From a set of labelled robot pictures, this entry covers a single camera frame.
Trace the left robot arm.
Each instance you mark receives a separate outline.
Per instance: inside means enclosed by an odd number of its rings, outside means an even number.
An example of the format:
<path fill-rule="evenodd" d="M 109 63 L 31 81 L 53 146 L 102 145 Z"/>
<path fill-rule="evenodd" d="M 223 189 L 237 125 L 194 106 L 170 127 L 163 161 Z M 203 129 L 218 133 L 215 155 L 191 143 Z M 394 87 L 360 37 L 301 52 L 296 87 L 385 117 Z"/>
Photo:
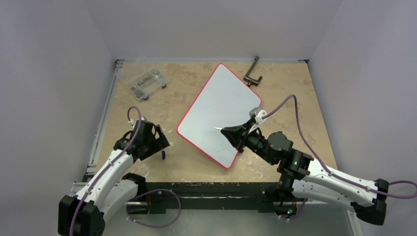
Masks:
<path fill-rule="evenodd" d="M 146 178 L 127 173 L 143 161 L 169 147 L 160 125 L 136 121 L 133 129 L 116 141 L 105 164 L 75 195 L 65 195 L 59 203 L 58 234 L 100 236 L 106 223 L 127 201 L 150 204 Z"/>

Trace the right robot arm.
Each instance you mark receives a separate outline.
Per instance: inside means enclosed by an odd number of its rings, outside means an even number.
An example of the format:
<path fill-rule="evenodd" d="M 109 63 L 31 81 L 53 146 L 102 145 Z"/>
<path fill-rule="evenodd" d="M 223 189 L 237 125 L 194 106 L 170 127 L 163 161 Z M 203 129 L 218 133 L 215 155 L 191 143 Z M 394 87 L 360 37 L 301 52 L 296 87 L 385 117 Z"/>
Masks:
<path fill-rule="evenodd" d="M 314 199 L 339 205 L 360 220 L 381 226 L 385 222 L 388 182 L 383 179 L 360 180 L 326 165 L 317 158 L 293 148 L 281 131 L 265 138 L 260 129 L 250 132 L 247 125 L 220 128 L 220 133 L 238 151 L 248 148 L 281 174 L 274 190 L 266 193 L 279 201 L 294 198 Z"/>

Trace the red-framed whiteboard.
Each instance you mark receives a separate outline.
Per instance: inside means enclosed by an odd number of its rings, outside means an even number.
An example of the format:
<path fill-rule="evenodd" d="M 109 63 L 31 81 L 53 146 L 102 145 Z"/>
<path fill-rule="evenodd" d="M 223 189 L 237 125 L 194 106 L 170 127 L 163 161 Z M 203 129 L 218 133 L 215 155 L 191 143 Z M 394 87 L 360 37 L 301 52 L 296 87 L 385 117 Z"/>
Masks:
<path fill-rule="evenodd" d="M 214 69 L 177 126 L 177 133 L 224 168 L 238 154 L 215 127 L 229 127 L 249 120 L 249 112 L 262 103 L 225 64 Z"/>

